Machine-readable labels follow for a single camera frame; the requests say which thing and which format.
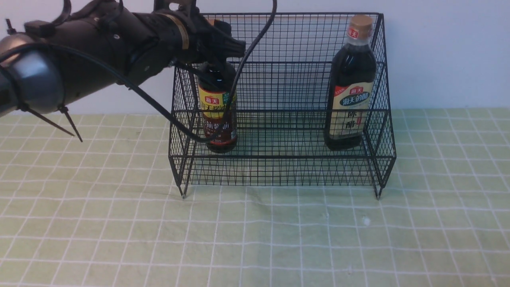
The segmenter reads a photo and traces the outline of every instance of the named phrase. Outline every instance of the vinegar bottle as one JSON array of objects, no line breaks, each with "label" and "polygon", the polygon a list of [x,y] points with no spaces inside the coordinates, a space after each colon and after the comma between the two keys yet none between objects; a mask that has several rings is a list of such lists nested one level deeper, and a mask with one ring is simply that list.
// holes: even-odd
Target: vinegar bottle
[{"label": "vinegar bottle", "polygon": [[372,18],[356,15],[347,30],[347,43],[331,64],[324,142],[332,151],[360,146],[377,63],[370,47]]},{"label": "vinegar bottle", "polygon": [[[199,69],[201,72],[212,76],[218,84],[231,83],[236,75],[236,69],[228,62],[225,65],[226,77],[230,79],[225,79],[217,68],[207,62],[202,64]],[[223,111],[231,97],[230,91],[219,89],[199,78],[198,94],[200,96],[200,109],[203,111],[203,129],[206,137],[216,133],[216,130],[222,124],[223,118],[227,117],[227,122],[220,135],[215,140],[206,144],[208,149],[218,154],[231,152],[236,147],[238,140],[237,117],[235,113],[236,95],[233,95],[229,112],[224,114]]]}]

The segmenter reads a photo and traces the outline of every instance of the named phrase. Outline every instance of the bottle label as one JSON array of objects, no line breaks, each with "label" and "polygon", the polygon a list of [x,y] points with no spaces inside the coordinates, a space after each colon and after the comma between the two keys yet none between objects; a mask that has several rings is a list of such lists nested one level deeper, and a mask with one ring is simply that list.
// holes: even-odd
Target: bottle label
[{"label": "bottle label", "polygon": [[[198,88],[200,95],[201,110],[211,110],[211,112],[203,113],[203,129],[206,137],[212,136],[223,122],[225,116],[223,111],[230,98],[228,92],[210,92],[203,88]],[[230,111],[227,113],[227,121],[220,135],[211,142],[213,145],[223,146],[231,144],[237,139],[237,117],[236,113],[232,113],[236,109],[236,96],[231,104]]]},{"label": "bottle label", "polygon": [[329,135],[332,139],[346,138],[363,132],[367,113],[349,110],[369,108],[373,85],[374,83],[357,83],[348,87],[335,87],[333,110],[346,111],[331,113]]},{"label": "bottle label", "polygon": [[360,31],[353,27],[349,27],[349,30],[347,31],[347,35],[349,37],[351,37],[352,39],[357,39],[360,36]]}]

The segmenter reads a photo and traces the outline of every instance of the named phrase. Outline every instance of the red label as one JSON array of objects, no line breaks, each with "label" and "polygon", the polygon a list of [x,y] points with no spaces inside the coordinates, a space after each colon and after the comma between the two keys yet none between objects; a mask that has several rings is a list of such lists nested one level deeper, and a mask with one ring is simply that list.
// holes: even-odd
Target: red label
[{"label": "red label", "polygon": [[360,116],[358,117],[358,122],[357,122],[357,125],[361,125],[361,123],[363,122],[363,113],[360,112]]},{"label": "red label", "polygon": [[220,100],[217,98],[213,98],[213,97],[206,97],[206,102],[211,105],[219,105],[220,104]]},{"label": "red label", "polygon": [[336,86],[335,87],[335,97],[338,97],[339,95],[341,95],[343,92],[345,92],[349,87],[340,87],[340,86]]},{"label": "red label", "polygon": [[349,35],[349,37],[351,38],[357,39],[360,35],[360,32],[354,29],[353,27],[350,27],[349,31],[347,32],[347,35]]},{"label": "red label", "polygon": [[363,87],[354,87],[351,89],[349,95],[351,94],[357,94],[357,93],[363,93]]}]

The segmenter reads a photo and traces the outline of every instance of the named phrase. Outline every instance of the black wire mesh basket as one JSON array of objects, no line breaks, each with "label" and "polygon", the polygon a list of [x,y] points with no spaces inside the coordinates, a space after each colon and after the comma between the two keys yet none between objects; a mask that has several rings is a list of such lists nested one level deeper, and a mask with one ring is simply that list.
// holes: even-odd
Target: black wire mesh basket
[{"label": "black wire mesh basket", "polygon": [[[364,111],[362,144],[329,150],[323,139],[331,61],[346,43],[357,13],[279,13],[246,63],[237,87],[239,140],[227,154],[170,126],[169,160],[183,198],[189,185],[373,186],[377,198],[396,160],[384,16],[373,17],[371,47],[377,76]],[[205,14],[232,25],[233,37],[252,43],[269,14]],[[229,59],[235,68],[239,59]],[[171,113],[205,137],[197,78],[176,68]]]}]

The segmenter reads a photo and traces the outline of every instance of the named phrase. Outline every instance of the gold bottle cap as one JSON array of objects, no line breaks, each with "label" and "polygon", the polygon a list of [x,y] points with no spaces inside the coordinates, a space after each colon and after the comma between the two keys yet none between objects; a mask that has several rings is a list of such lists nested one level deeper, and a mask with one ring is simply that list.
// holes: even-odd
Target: gold bottle cap
[{"label": "gold bottle cap", "polygon": [[372,34],[372,24],[370,16],[356,15],[351,19],[347,35],[353,39],[368,39]]}]

